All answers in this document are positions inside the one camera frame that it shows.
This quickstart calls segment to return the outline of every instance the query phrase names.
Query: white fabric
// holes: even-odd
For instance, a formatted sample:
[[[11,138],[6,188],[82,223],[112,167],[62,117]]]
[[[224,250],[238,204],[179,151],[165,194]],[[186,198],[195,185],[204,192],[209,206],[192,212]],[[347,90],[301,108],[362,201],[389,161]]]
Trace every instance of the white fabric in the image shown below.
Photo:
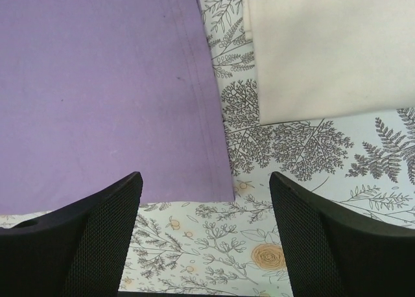
[[[251,16],[249,12],[249,2],[248,0],[242,0],[243,8],[243,24],[245,31],[245,39],[252,40],[252,30],[251,30]]]
[[[415,106],[415,0],[244,2],[261,124]]]

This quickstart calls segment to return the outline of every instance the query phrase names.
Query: yellow rose illustration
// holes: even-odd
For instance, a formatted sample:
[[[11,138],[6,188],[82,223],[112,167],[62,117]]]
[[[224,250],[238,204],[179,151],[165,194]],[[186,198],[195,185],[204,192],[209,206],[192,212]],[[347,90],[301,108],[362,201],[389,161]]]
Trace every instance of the yellow rose illustration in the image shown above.
[[[279,270],[286,268],[283,249],[276,244],[260,244],[251,253],[252,261],[262,269]]]

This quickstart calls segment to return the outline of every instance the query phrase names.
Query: botanical print surface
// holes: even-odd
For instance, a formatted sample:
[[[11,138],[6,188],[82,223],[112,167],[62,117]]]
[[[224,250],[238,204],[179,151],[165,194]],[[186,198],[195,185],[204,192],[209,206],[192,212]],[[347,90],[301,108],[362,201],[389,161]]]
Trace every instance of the botanical print surface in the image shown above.
[[[415,228],[414,109],[260,125],[242,0],[200,2],[236,200],[140,205],[120,289],[292,297],[268,188],[273,171],[358,213]],[[0,216],[0,225],[38,215]]]

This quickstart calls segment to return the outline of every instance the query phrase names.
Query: yellow dot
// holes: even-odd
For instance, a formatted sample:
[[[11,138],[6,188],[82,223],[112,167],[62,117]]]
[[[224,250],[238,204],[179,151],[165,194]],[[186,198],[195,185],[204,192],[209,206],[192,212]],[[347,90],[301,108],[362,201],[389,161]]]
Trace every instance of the yellow dot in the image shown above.
[[[179,225],[180,225],[180,223],[179,223],[177,220],[172,220],[172,221],[170,221],[170,224],[171,224],[173,227],[175,227],[175,226],[179,226]]]

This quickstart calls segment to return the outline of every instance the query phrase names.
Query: purple cloth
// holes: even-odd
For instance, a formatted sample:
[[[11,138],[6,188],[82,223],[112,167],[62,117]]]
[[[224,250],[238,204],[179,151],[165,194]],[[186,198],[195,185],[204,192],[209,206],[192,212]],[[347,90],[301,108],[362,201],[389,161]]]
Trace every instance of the purple cloth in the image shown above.
[[[0,0],[0,213],[232,201],[220,111],[196,0]]]

